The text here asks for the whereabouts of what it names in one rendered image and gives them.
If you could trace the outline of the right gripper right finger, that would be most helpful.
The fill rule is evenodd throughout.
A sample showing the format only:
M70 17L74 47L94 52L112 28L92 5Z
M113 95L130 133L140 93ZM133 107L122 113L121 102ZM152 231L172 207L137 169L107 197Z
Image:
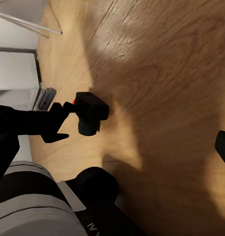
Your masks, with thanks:
M225 162L225 131L218 132L215 142L215 149Z

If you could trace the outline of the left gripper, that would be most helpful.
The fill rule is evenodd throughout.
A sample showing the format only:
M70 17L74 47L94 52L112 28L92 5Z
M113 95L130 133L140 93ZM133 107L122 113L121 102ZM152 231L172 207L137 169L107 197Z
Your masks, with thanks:
M31 111L34 115L35 126L30 135L41 135L45 143L52 143L69 137L69 134L57 133L70 113L83 113L82 107L65 102L62 106L54 102L49 112Z

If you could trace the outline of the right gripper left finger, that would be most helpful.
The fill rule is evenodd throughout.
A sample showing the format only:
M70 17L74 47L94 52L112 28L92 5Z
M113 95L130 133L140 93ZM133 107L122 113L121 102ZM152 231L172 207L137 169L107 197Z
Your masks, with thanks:
M20 149L15 131L0 135L0 180Z

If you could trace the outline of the digital camera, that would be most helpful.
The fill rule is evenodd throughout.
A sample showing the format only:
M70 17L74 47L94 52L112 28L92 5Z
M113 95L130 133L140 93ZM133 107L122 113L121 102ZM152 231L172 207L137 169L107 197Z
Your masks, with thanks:
M73 104L85 110L83 113L76 113L79 117L79 133L84 136L94 136L98 127L97 122L107 119L108 105L90 91L76 92Z

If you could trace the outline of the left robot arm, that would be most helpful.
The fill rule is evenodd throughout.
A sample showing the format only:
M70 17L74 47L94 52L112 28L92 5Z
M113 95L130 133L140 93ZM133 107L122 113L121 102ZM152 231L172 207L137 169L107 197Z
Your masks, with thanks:
M83 113L82 107L65 102L62 106L54 102L47 111L57 91L44 89L32 111L14 110L0 105L0 135L15 131L17 135L41 135L45 143L52 143L69 137L69 134L57 133L70 113Z

